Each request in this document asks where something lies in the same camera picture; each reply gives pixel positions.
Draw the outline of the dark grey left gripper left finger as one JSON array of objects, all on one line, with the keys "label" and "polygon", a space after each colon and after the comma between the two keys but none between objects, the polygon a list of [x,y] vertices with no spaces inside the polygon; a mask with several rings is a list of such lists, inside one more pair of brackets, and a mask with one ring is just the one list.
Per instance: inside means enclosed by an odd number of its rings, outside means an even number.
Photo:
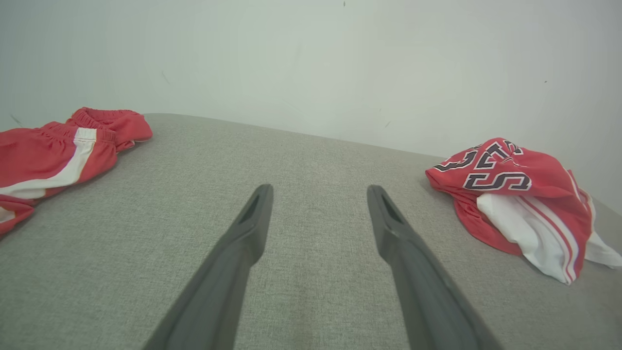
[{"label": "dark grey left gripper left finger", "polygon": [[258,186],[199,266],[146,345],[147,350],[231,350],[247,279],[262,257],[274,189]]}]

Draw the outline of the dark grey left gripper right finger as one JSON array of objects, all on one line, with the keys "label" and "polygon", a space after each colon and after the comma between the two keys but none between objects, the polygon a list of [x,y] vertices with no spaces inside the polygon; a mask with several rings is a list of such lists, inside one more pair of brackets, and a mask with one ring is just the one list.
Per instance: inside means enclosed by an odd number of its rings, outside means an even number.
[{"label": "dark grey left gripper right finger", "polygon": [[500,350],[501,344],[382,186],[367,188],[380,257],[391,267],[413,350]]}]

